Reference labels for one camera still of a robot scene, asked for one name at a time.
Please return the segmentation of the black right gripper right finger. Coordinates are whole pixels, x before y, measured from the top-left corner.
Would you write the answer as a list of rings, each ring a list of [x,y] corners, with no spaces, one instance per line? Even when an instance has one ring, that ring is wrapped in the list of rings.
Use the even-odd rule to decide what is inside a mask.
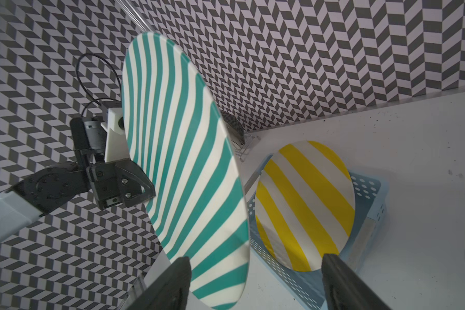
[[[391,309],[338,255],[325,254],[321,270],[328,309]]]

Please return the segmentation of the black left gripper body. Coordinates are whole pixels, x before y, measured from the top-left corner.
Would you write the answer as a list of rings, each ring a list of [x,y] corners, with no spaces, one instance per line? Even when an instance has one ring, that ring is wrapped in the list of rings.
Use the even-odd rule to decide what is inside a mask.
[[[123,206],[115,173],[117,161],[104,162],[100,155],[96,155],[89,148],[84,119],[80,117],[72,119],[70,127],[76,161],[85,176],[87,188],[93,192],[100,209]]]

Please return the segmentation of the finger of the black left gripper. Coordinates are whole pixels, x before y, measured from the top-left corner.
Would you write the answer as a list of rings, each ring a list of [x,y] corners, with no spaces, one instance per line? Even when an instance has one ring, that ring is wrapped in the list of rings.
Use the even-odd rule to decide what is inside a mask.
[[[118,190],[124,207],[134,207],[156,196],[154,184],[142,168],[130,159],[115,163]]]

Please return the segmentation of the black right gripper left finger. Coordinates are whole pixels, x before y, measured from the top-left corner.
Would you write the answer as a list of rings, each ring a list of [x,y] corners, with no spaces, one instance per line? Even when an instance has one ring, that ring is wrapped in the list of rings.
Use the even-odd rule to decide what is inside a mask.
[[[149,287],[138,278],[125,298],[125,309],[185,309],[191,285],[188,257],[175,260]]]

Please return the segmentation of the green striped plate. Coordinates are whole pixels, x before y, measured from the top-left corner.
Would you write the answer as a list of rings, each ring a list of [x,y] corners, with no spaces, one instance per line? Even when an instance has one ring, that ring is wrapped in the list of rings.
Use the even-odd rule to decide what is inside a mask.
[[[164,253],[190,260],[201,303],[233,308],[249,272],[249,215],[213,95],[177,44],[146,32],[127,50],[121,96],[130,158],[155,188],[145,208]]]

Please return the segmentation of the yellow striped plate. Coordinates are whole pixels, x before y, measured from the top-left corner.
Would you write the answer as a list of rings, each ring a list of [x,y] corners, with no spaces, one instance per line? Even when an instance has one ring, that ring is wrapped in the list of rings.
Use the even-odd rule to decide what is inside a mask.
[[[266,163],[255,218],[268,252],[284,267],[311,272],[340,254],[356,218],[355,191],[340,157],[315,141],[290,143]]]

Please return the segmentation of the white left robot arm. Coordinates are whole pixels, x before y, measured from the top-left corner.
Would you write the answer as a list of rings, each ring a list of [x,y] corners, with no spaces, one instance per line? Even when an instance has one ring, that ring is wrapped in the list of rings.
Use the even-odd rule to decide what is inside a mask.
[[[101,117],[74,118],[70,127],[75,161],[51,165],[0,192],[0,243],[85,192],[93,192],[102,210],[155,197],[153,183],[132,160],[104,159],[107,132]]]

